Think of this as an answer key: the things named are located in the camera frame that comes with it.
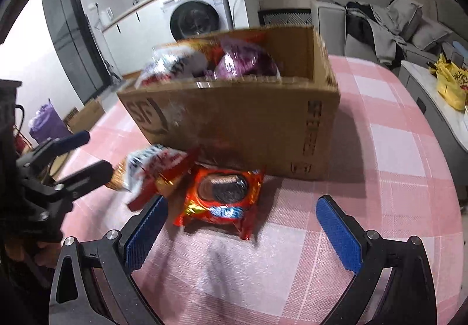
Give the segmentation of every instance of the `yellow plastic bag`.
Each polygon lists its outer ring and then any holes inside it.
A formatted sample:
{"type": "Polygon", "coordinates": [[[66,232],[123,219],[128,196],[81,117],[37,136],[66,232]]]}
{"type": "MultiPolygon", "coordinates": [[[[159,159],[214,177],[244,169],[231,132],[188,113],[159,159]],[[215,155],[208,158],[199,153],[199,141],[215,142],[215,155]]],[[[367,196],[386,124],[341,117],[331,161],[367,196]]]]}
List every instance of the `yellow plastic bag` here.
{"type": "Polygon", "coordinates": [[[436,69],[430,68],[434,74],[437,72],[437,91],[445,101],[455,110],[465,110],[467,100],[466,91],[461,86],[468,85],[468,72],[454,63],[448,63],[443,54],[435,64],[436,69]]]}

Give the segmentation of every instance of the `purple snack package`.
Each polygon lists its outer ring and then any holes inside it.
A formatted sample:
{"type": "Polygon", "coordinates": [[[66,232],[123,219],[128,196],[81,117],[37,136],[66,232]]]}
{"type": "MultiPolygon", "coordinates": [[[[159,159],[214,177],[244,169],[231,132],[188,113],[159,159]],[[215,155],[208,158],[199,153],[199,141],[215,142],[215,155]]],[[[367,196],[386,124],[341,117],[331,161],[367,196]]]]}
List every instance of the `purple snack package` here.
{"type": "Polygon", "coordinates": [[[71,135],[65,123],[60,119],[57,111],[49,99],[47,104],[44,104],[36,112],[36,116],[29,122],[30,135],[37,141],[38,144],[48,138],[66,138],[71,135]]]}
{"type": "Polygon", "coordinates": [[[233,79],[245,75],[277,76],[279,70],[271,56],[262,47],[242,40],[225,37],[220,40],[225,51],[213,77],[233,79]]]}

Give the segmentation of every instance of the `washing machine door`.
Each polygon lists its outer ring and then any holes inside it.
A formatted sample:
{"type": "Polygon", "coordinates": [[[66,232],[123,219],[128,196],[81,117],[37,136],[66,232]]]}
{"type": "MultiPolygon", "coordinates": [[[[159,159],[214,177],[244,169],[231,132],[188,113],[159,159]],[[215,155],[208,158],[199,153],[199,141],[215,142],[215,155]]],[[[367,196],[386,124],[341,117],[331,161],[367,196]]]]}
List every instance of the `washing machine door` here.
{"type": "Polygon", "coordinates": [[[170,27],[172,36],[179,41],[219,30],[219,15],[203,1],[188,1],[174,10],[170,27]]]}

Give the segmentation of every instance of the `throw pillow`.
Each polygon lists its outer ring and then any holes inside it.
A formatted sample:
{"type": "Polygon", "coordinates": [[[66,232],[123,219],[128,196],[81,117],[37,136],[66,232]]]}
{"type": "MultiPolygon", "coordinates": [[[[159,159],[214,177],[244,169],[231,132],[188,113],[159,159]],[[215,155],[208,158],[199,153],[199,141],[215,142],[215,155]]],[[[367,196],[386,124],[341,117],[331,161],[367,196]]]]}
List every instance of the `throw pillow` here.
{"type": "Polygon", "coordinates": [[[452,31],[446,26],[423,17],[411,42],[419,50],[429,51],[451,33],[452,31]]]}
{"type": "Polygon", "coordinates": [[[393,0],[389,8],[398,11],[400,37],[408,42],[421,22],[423,5],[413,0],[393,0]]]}

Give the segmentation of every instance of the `table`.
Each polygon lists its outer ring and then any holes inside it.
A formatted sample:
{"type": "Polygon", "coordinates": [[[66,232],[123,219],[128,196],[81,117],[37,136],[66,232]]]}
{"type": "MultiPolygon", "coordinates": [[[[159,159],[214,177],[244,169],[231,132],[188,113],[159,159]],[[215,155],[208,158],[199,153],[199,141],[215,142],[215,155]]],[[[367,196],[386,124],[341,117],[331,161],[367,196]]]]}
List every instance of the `table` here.
{"type": "MultiPolygon", "coordinates": [[[[171,222],[183,192],[170,199],[169,220],[133,277],[166,324],[319,324],[352,278],[315,216],[331,194],[364,229],[385,238],[419,235],[431,265],[438,323],[458,309],[463,235],[455,188],[427,121],[387,69],[330,57],[341,90],[326,181],[268,177],[259,200],[257,240],[209,228],[186,233],[171,222]]],[[[119,103],[93,128],[62,175],[98,159],[118,163],[147,141],[119,103]]],[[[128,194],[102,187],[77,200],[63,224],[80,241],[121,228],[132,215],[128,194]]],[[[389,271],[364,313],[370,319],[389,271]]]]}
{"type": "Polygon", "coordinates": [[[427,68],[402,61],[398,76],[420,106],[444,153],[457,185],[468,185],[468,129],[464,112],[454,110],[437,92],[437,79],[427,68]]]}

